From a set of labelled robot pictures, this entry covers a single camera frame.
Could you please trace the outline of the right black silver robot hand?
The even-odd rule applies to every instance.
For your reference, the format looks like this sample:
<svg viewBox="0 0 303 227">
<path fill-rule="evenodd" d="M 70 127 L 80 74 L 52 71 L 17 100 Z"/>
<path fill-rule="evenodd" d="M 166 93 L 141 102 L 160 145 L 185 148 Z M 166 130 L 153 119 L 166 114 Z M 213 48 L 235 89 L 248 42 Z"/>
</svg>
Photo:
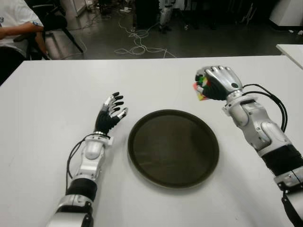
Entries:
<svg viewBox="0 0 303 227">
<path fill-rule="evenodd" d="M 235 72 L 224 66 L 206 66 L 195 75 L 196 91 L 204 98 L 224 101 L 227 97 L 243 90 Z"/>
</svg>

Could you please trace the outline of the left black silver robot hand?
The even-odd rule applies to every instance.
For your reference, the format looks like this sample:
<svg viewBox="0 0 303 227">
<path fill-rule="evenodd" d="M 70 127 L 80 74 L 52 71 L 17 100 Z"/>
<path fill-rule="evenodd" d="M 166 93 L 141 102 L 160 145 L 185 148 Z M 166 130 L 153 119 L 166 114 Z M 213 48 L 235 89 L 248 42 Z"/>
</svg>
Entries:
<svg viewBox="0 0 303 227">
<path fill-rule="evenodd" d="M 124 104 L 123 95 L 119 92 L 111 94 L 103 103 L 96 121 L 94 132 L 101 133 L 107 136 L 109 131 L 114 128 L 128 113 L 128 108 L 121 109 Z"/>
</svg>

